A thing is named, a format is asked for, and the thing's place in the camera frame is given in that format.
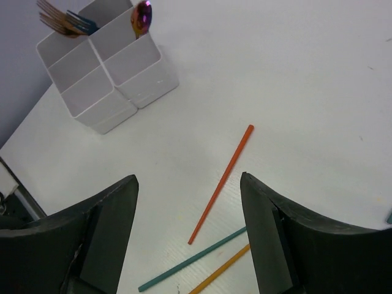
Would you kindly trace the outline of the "rose gold fork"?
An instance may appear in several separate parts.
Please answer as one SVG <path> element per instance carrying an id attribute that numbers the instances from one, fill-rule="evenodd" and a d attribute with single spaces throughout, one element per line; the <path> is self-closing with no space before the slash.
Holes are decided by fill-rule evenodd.
<path id="1" fill-rule="evenodd" d="M 79 36 L 85 36 L 86 34 L 81 30 L 74 27 L 68 21 L 59 19 L 59 18 L 52 18 L 42 12 L 39 13 L 40 21 L 47 25 L 49 28 L 61 34 L 65 37 L 75 39 Z"/>
<path id="2" fill-rule="evenodd" d="M 36 1 L 37 6 L 42 10 L 41 12 L 52 17 L 66 20 L 66 17 L 62 12 L 58 12 L 56 9 L 52 8 L 52 6 L 46 1 Z"/>

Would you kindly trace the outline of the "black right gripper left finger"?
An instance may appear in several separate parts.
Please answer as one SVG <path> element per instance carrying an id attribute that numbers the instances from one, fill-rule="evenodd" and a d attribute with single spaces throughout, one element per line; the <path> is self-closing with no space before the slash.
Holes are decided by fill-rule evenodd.
<path id="1" fill-rule="evenodd" d="M 129 175 L 62 211 L 1 216 L 2 293 L 116 293 L 137 207 Z"/>

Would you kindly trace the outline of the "iridescent ornate spoon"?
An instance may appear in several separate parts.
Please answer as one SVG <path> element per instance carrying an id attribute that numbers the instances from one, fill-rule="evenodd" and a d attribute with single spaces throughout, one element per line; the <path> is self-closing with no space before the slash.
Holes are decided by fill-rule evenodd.
<path id="1" fill-rule="evenodd" d="M 153 10 L 150 1 L 140 1 L 133 9 L 130 17 L 135 38 L 148 33 L 153 18 Z"/>

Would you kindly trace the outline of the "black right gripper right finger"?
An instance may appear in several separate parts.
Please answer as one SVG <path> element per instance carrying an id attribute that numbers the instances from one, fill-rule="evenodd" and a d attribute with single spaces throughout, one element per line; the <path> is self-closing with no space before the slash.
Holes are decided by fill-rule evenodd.
<path id="1" fill-rule="evenodd" d="M 391 230 L 334 220 L 250 173 L 241 201 L 260 293 L 390 293 Z"/>

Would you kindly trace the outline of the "dark blue fork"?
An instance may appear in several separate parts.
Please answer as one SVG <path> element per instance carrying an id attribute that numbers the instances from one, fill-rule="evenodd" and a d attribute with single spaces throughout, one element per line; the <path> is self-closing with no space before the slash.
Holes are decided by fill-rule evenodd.
<path id="1" fill-rule="evenodd" d="M 99 30 L 99 27 L 96 22 L 82 17 L 76 13 L 73 13 L 70 10 L 66 12 L 66 20 L 79 31 L 85 33 L 88 36 L 94 34 L 96 31 Z"/>

